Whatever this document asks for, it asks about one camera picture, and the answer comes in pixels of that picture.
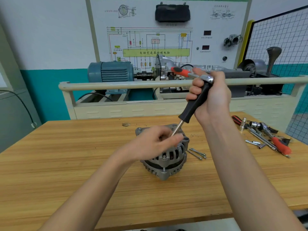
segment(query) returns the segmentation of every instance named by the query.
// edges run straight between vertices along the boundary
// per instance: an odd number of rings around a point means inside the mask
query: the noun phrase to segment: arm
[[[242,231],[305,230],[249,151],[229,114],[231,92],[223,72],[211,72],[214,85],[195,116],[201,124],[214,164]],[[187,100],[203,85],[195,79]]]
[[[152,159],[183,139],[182,134],[167,138],[171,133],[171,129],[165,126],[151,127],[118,149],[39,231],[93,230],[119,180],[131,164],[138,160]]]

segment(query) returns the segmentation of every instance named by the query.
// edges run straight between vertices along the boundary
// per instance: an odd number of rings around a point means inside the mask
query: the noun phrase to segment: blue electric motor
[[[89,82],[134,81],[133,65],[130,62],[92,62],[88,67]],[[106,94],[123,94],[127,89],[107,90]]]

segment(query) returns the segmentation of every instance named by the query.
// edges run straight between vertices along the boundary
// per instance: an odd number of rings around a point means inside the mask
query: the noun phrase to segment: wooden table
[[[231,115],[251,116],[236,112]],[[0,154],[0,230],[37,230],[137,127],[177,123],[176,116],[51,121]],[[193,117],[183,131],[190,147],[183,169],[166,181],[140,162],[125,173],[97,229],[127,230],[232,217],[204,133]],[[245,139],[256,140],[246,130]],[[291,209],[308,208],[308,146],[290,144],[287,159],[269,147],[253,155]]]

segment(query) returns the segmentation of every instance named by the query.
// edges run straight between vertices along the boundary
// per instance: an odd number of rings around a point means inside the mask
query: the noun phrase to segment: black screwdriver handle
[[[179,119],[182,121],[189,123],[190,118],[195,113],[195,110],[202,105],[206,99],[208,98],[208,93],[212,84],[209,82],[204,81],[204,85],[201,87],[202,91],[197,96],[197,99],[188,101],[184,111],[179,115]]]

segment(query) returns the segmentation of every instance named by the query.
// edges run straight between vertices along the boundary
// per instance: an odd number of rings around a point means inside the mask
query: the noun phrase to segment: alternator
[[[176,124],[166,125],[170,129],[175,128]],[[137,128],[135,130],[136,136],[141,134],[146,128]],[[187,148],[189,143],[189,138],[185,136],[182,129],[179,129],[178,133],[184,135],[184,139],[179,142],[177,147],[171,147],[167,151],[161,153],[158,157],[150,159],[150,160],[141,160],[145,168],[152,174],[156,175],[160,178],[160,180],[165,181],[169,176],[176,174],[179,172],[183,164],[187,159]]]

